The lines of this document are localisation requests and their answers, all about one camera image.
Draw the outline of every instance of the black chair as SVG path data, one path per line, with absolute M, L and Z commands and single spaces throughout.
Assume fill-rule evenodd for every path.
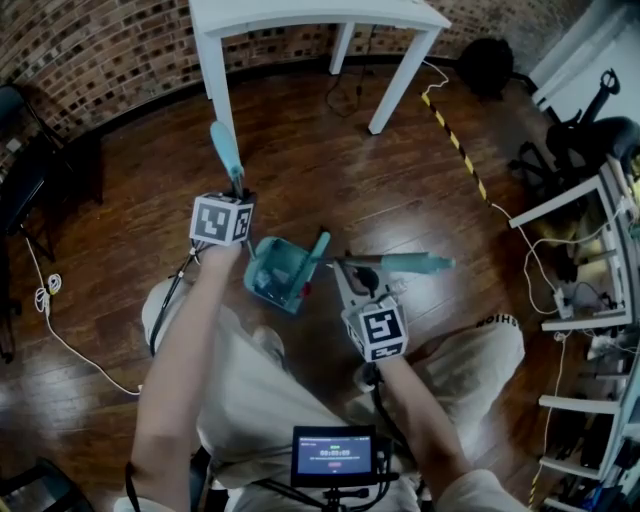
M 51 211 L 54 203 L 78 193 L 79 188 L 84 188 L 85 176 L 69 163 L 65 141 L 38 116 L 22 91 L 15 85 L 0 87 L 0 131 L 7 131 L 25 111 L 38 132 L 16 156 L 0 185 L 0 234 L 21 233 L 39 252 L 55 261 L 47 212 L 40 233 L 32 235 L 23 224 L 38 201 Z M 92 195 L 98 204 L 102 203 L 101 191 Z M 46 249 L 37 240 L 42 231 L 46 233 Z
M 605 71 L 600 79 L 600 89 L 585 114 L 580 110 L 569 121 L 549 128 L 545 142 L 555 158 L 553 167 L 532 142 L 525 142 L 520 147 L 518 158 L 512 160 L 509 167 L 537 177 L 535 183 L 527 181 L 539 199 L 546 201 L 594 176 L 605 163 L 607 154 L 620 161 L 624 172 L 631 175 L 631 158 L 640 143 L 640 126 L 626 117 L 595 121 L 609 96 L 619 92 L 620 82 L 615 71 Z M 583 165 L 574 164 L 572 152 L 582 157 Z M 533 155 L 536 163 L 527 161 L 528 154 Z

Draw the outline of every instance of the black bag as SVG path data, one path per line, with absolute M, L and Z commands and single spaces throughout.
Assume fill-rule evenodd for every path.
M 474 94 L 502 99 L 513 73 L 513 52 L 504 39 L 478 39 L 464 49 L 456 72 Z

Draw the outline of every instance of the yellow and black tape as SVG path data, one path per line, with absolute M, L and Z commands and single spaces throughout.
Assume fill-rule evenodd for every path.
M 491 201 L 487 199 L 487 190 L 484 188 L 484 185 L 482 184 L 482 180 L 478 176 L 478 173 L 473 168 L 473 164 L 471 163 L 471 160 L 469 159 L 469 156 L 467 155 L 466 151 L 462 147 L 462 144 L 460 144 L 458 137 L 456 137 L 453 131 L 451 131 L 451 127 L 444 120 L 444 117 L 442 117 L 442 114 L 438 112 L 438 109 L 435 107 L 435 105 L 431 103 L 431 100 L 429 99 L 429 96 L 427 96 L 426 92 L 422 93 L 422 99 L 427 104 L 427 107 L 431 109 L 431 112 L 433 112 L 433 115 L 436 116 L 436 119 L 440 123 L 440 126 L 444 128 L 445 132 L 447 132 L 447 135 L 451 139 L 451 142 L 453 143 L 455 148 L 458 150 L 458 153 L 460 153 L 460 156 L 464 161 L 464 165 L 467 166 L 467 170 L 469 171 L 469 174 L 471 174 L 471 176 L 476 182 L 476 185 L 478 187 L 478 190 L 480 191 L 480 195 L 482 196 L 482 199 L 484 199 L 487 202 L 487 204 L 491 206 Z
M 531 492 L 529 493 L 529 510 L 533 510 L 533 502 L 536 498 L 536 487 L 538 485 L 538 477 L 540 476 L 540 472 L 533 477 L 533 481 L 531 482 Z

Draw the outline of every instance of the black cable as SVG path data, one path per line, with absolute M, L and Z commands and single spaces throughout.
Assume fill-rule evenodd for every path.
M 153 324 L 153 329 L 151 329 L 151 335 L 149 336 L 149 350 L 151 351 L 152 357 L 155 357 L 156 355 L 156 338 L 158 336 L 158 332 L 160 332 L 160 327 L 162 327 L 165 311 L 169 306 L 169 302 L 171 302 L 171 297 L 173 297 L 173 294 L 175 293 L 176 288 L 178 287 L 178 283 L 180 282 L 180 280 L 184 275 L 185 269 L 193 261 L 194 257 L 195 257 L 195 254 L 191 254 L 191 252 L 189 252 L 189 256 L 180 267 L 180 270 L 178 270 L 176 275 L 173 277 L 173 281 L 171 282 L 169 291 L 167 292 L 167 295 L 164 298 L 164 302 L 160 307 L 160 312 L 158 313 L 158 317 L 156 318 L 156 321 Z
M 384 420 L 384 422 L 387 424 L 387 427 L 391 431 L 391 435 L 405 449 L 405 451 L 407 452 L 406 454 L 409 457 L 411 457 L 412 460 L 415 460 L 413 457 L 413 454 L 411 453 L 411 449 L 409 448 L 409 443 L 407 443 L 407 439 L 404 437 L 404 434 L 400 432 L 400 429 L 394 423 L 394 421 L 389 416 L 389 413 L 382 405 L 382 397 L 380 396 L 380 380 L 376 381 L 373 388 L 373 403 L 376 406 L 378 413 L 380 414 L 380 416 L 382 416 L 382 419 Z
M 384 474 L 388 475 L 391 470 L 391 456 L 392 456 L 391 451 L 389 451 L 389 453 L 387 453 L 386 455 L 387 455 L 387 461 L 386 461 L 387 464 L 386 464 Z M 380 471 L 380 469 L 381 468 L 378 468 L 378 472 L 380 474 L 383 474 L 382 471 Z M 390 486 L 391 486 L 391 481 L 385 482 L 384 488 L 383 488 L 383 483 L 380 482 L 380 485 L 378 486 L 378 494 L 373 500 L 371 500 L 369 503 L 365 503 L 364 505 L 353 507 L 351 510 L 353 512 L 364 512 L 365 510 L 369 510 L 371 507 L 373 507 L 376 503 L 379 503 L 387 495 L 387 492 L 389 491 Z
M 353 114 L 355 114 L 358 110 L 360 110 L 360 97 L 362 96 L 362 84 L 364 83 L 364 75 L 367 71 L 367 57 L 369 57 L 369 54 L 371 53 L 371 42 L 373 40 L 373 38 L 375 37 L 375 30 L 377 28 L 378 25 L 373 25 L 371 27 L 371 33 L 369 34 L 369 39 L 367 41 L 367 52 L 364 55 L 364 64 L 362 65 L 362 70 L 360 71 L 360 82 L 358 83 L 358 85 L 356 86 L 356 104 L 353 107 L 353 110 L 351 110 L 350 112 L 347 113 L 343 113 L 340 112 L 337 108 L 335 108 L 331 102 L 329 101 L 329 96 L 331 96 L 331 93 L 333 91 L 336 90 L 337 87 L 340 86 L 340 80 L 342 80 L 342 75 L 344 73 L 340 73 L 338 75 L 338 78 L 336 79 L 335 83 L 331 86 L 331 88 L 327 91 L 327 94 L 325 94 L 324 97 L 324 101 L 327 104 L 327 106 L 331 109 L 331 111 L 336 114 L 337 116 L 340 116 L 342 119 L 346 119 L 347 117 L 352 116 Z M 349 97 L 347 96 L 347 93 L 344 92 L 344 89 L 342 87 L 340 87 L 340 91 L 342 91 L 342 96 L 345 99 L 349 99 Z

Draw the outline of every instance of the white table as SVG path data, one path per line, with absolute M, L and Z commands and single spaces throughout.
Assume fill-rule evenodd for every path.
M 402 62 L 378 105 L 369 131 L 378 134 L 402 98 L 423 59 L 449 20 L 423 0 L 189 0 L 207 97 L 218 121 L 235 139 L 222 38 L 285 25 L 340 25 L 329 71 L 340 73 L 355 23 L 416 29 Z

